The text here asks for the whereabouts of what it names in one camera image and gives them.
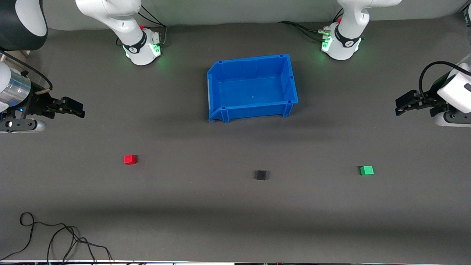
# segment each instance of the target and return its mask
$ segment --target black band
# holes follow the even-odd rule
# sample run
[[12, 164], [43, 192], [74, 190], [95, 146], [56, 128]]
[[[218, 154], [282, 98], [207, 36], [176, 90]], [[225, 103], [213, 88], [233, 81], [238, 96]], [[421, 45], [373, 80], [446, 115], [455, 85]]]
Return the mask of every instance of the black band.
[[345, 48], [350, 48], [352, 47], [353, 45], [355, 45], [355, 43], [357, 43], [357, 41], [360, 39], [361, 36], [355, 38], [355, 39], [349, 39], [349, 38], [345, 38], [344, 36], [342, 36], [339, 32], [339, 25], [337, 25], [335, 27], [335, 37], [342, 43], [342, 45], [345, 47]]
[[[46, 34], [37, 36], [31, 33], [21, 22], [16, 14], [17, 0], [0, 0], [0, 49], [2, 50], [37, 50], [41, 48], [48, 37], [47, 23]], [[42, 12], [42, 0], [39, 1]]]
[[123, 44], [123, 46], [130, 52], [130, 53], [133, 53], [133, 54], [136, 54], [136, 53], [139, 53], [139, 51], [141, 50], [141, 48], [146, 44], [146, 41], [147, 41], [147, 34], [145, 32], [142, 32], [142, 39], [134, 44], [134, 45], [126, 45], [126, 44]]

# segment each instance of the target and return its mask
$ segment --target dark gray tabletop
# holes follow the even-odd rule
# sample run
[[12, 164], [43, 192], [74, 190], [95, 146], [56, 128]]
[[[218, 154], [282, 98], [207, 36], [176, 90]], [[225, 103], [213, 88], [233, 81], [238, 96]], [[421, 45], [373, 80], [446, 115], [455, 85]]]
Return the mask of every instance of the dark gray tabletop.
[[[289, 25], [176, 26], [161, 58], [135, 66], [111, 30], [51, 31], [30, 62], [86, 118], [0, 136], [1, 255], [26, 243], [18, 218], [31, 211], [121, 260], [471, 263], [471, 131], [394, 114], [428, 63], [471, 51], [464, 18], [373, 21], [365, 35], [334, 61]], [[300, 99], [290, 117], [208, 122], [215, 61], [282, 53]], [[12, 259], [45, 259], [54, 231], [37, 227]], [[68, 244], [58, 237], [53, 258]]]

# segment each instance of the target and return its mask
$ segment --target blue storage bin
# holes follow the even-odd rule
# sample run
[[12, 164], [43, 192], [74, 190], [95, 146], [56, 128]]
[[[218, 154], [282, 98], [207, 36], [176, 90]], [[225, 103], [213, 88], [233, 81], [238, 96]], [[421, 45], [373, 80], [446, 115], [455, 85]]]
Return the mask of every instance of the blue storage bin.
[[209, 121], [288, 117], [298, 93], [288, 54], [218, 61], [208, 71]]

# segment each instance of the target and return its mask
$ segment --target black cable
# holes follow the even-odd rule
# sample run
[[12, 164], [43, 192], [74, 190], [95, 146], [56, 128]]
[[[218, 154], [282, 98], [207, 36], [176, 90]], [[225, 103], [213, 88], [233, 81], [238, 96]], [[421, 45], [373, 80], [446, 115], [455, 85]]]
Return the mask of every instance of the black cable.
[[446, 66], [449, 66], [449, 67], [452, 67], [460, 72], [462, 72], [463, 74], [465, 75], [469, 75], [471, 76], [471, 72], [469, 71], [466, 71], [464, 70], [463, 68], [455, 65], [455, 64], [452, 64], [450, 62], [445, 62], [445, 61], [437, 61], [437, 62], [433, 62], [429, 65], [427, 65], [423, 70], [422, 70], [422, 73], [420, 74], [420, 78], [419, 78], [419, 92], [420, 92], [420, 95], [422, 96], [422, 98], [425, 100], [425, 102], [429, 103], [430, 105], [432, 106], [435, 106], [435, 107], [439, 107], [439, 105], [435, 102], [431, 102], [427, 97], [425, 97], [425, 93], [423, 92], [423, 87], [422, 87], [422, 82], [423, 82], [423, 77], [425, 76], [425, 73], [427, 72], [427, 70], [434, 66], [434, 65], [446, 65]]
[[152, 20], [148, 19], [147, 17], [145, 17], [145, 16], [142, 15], [141, 13], [138, 13], [138, 15], [141, 16], [141, 17], [143, 17], [143, 18], [144, 18], [145, 20], [147, 20], [147, 21], [150, 21], [150, 22], [152, 22], [152, 23], [154, 23], [154, 24], [157, 24], [157, 25], [160, 25], [160, 26], [162, 26], [162, 27], [166, 27], [166, 26], [165, 26], [164, 24], [162, 24], [162, 23], [158, 23], [158, 22], [155, 22], [155, 21], [152, 21]]
[[[29, 216], [31, 217], [31, 220], [32, 220], [31, 224], [24, 224], [23, 218], [24, 218], [25, 215], [29, 215]], [[20, 225], [25, 226], [25, 227], [31, 226], [30, 236], [29, 236], [28, 243], [27, 243], [26, 246], [25, 246], [23, 249], [21, 249], [20, 251], [13, 252], [13, 253], [7, 255], [6, 257], [4, 257], [4, 258], [2, 258], [2, 259], [0, 259], [0, 260], [4, 260], [4, 259], [6, 259], [6, 258], [8, 258], [8, 257], [10, 257], [10, 256], [12, 256], [12, 255], [14, 255], [14, 254], [18, 254], [18, 253], [24, 251], [24, 250], [29, 246], [29, 244], [31, 243], [32, 232], [33, 232], [34, 226], [35, 226], [36, 224], [42, 224], [42, 225], [44, 225], [44, 226], [57, 226], [57, 225], [63, 226], [62, 228], [60, 228], [59, 230], [57, 230], [57, 231], [54, 233], [54, 235], [52, 236], [51, 240], [49, 241], [48, 251], [47, 251], [47, 254], [46, 254], [46, 260], [47, 260], [47, 263], [48, 263], [48, 264], [49, 264], [49, 253], [50, 253], [50, 250], [51, 250], [51, 248], [52, 248], [52, 243], [53, 243], [53, 241], [54, 241], [54, 238], [56, 237], [56, 235], [57, 235], [58, 233], [60, 233], [60, 232], [63, 231], [63, 230], [66, 230], [67, 232], [69, 232], [69, 233], [72, 235], [72, 241], [71, 241], [71, 244], [70, 244], [70, 247], [69, 247], [67, 253], [64, 255], [64, 258], [63, 258], [63, 260], [62, 260], [62, 264], [65, 263], [65, 260], [67, 259], [67, 257], [69, 256], [70, 252], [72, 251], [72, 249], [74, 248], [74, 246], [75, 246], [77, 243], [81, 243], [81, 244], [87, 245], [88, 250], [89, 250], [89, 253], [90, 253], [90, 256], [92, 257], [92, 259], [93, 259], [94, 262], [96, 262], [96, 259], [95, 259], [95, 256], [93, 255], [92, 250], [91, 250], [91, 246], [92, 246], [92, 247], [97, 247], [97, 248], [104, 248], [104, 249], [106, 250], [106, 253], [107, 253], [107, 255], [108, 255], [108, 259], [109, 259], [110, 264], [111, 264], [111, 260], [113, 259], [113, 257], [111, 257], [111, 253], [110, 253], [110, 251], [108, 250], [108, 248], [106, 248], [106, 247], [104, 247], [104, 246], [100, 246], [100, 245], [96, 245], [96, 244], [90, 243], [90, 242], [88, 242], [88, 240], [87, 240], [86, 238], [84, 238], [84, 237], [79, 237], [79, 236], [77, 235], [78, 233], [76, 233], [76, 232], [74, 231], [74, 229], [76, 229], [76, 230], [78, 231], [78, 228], [77, 228], [76, 226], [66, 225], [66, 224], [64, 224], [64, 223], [46, 224], [46, 223], [43, 223], [43, 222], [35, 221], [34, 216], [33, 216], [31, 213], [29, 213], [29, 212], [24, 212], [24, 213], [22, 213], [22, 214], [20, 215]]]
[[300, 27], [302, 28], [303, 30], [305, 31], [309, 31], [309, 32], [314, 32], [314, 33], [317, 33], [317, 30], [313, 30], [313, 29], [310, 29], [310, 28], [307, 28], [299, 23], [296, 23], [296, 22], [293, 22], [293, 21], [280, 21], [278, 23], [282, 23], [282, 24], [289, 24], [289, 25], [293, 25], [295, 27]]
[[339, 10], [339, 12], [337, 12], [337, 14], [333, 17], [332, 22], [336, 22], [336, 20], [337, 20], [341, 15], [343, 15], [343, 13], [340, 14], [340, 12], [342, 12], [342, 10], [343, 10], [343, 8], [341, 8], [341, 9]]
[[121, 47], [121, 46], [122, 46], [122, 42], [121, 42], [121, 45], [119, 45], [119, 44], [118, 44], [118, 41], [119, 41], [119, 40], [120, 40], [120, 39], [119, 39], [119, 37], [118, 37], [118, 38], [116, 38], [115, 44], [116, 44], [116, 46], [119, 46], [119, 47]]
[[292, 22], [292, 21], [280, 21], [278, 23], [282, 23], [282, 24], [288, 24], [288, 25], [292, 25], [294, 26], [297, 30], [299, 30], [302, 34], [304, 34], [305, 36], [307, 36], [308, 38], [314, 40], [314, 41], [324, 41], [322, 39], [316, 39], [314, 37], [312, 37], [311, 35], [309, 35], [307, 32], [305, 31], [308, 31], [310, 33], [317, 33], [316, 30], [312, 30], [312, 29], [309, 29], [309, 28], [306, 28], [305, 26], [303, 25], [300, 25], [298, 23], [295, 23], [295, 22]]
[[466, 2], [466, 4], [464, 5], [464, 7], [463, 7], [462, 9], [460, 9], [459, 12], [464, 12], [464, 11], [468, 8], [469, 5], [470, 5], [470, 4], [469, 4], [469, 1]]
[[5, 51], [3, 51], [3, 50], [0, 50], [0, 52], [1, 52], [2, 54], [4, 54], [6, 57], [8, 57], [8, 58], [14, 60], [15, 62], [17, 62], [17, 63], [19, 63], [19, 64], [21, 64], [21, 65], [23, 65], [23, 66], [25, 66], [25, 67], [31, 69], [33, 72], [37, 73], [40, 77], [42, 77], [42, 78], [48, 83], [49, 88], [47, 88], [47, 89], [52, 90], [52, 83], [51, 83], [51, 81], [50, 81], [45, 75], [43, 75], [40, 71], [34, 69], [32, 66], [28, 65], [27, 63], [24, 63], [24, 62], [18, 60], [16, 57], [11, 56], [10, 54], [8, 54], [7, 52], [5, 52]]
[[158, 20], [156, 17], [154, 17], [154, 15], [152, 15], [144, 6], [142, 6], [142, 8], [143, 8], [152, 18], [154, 18], [158, 23], [160, 23], [160, 25], [162, 25], [163, 27], [167, 27], [167, 26], [164, 25], [162, 22], [160, 22], [160, 20]]

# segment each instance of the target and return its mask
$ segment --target green cube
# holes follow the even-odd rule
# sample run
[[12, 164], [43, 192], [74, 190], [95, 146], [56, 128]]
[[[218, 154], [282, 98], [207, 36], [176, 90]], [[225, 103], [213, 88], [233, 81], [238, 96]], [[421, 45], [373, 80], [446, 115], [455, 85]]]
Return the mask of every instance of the green cube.
[[373, 166], [362, 166], [360, 168], [360, 172], [362, 176], [373, 175], [374, 174]]

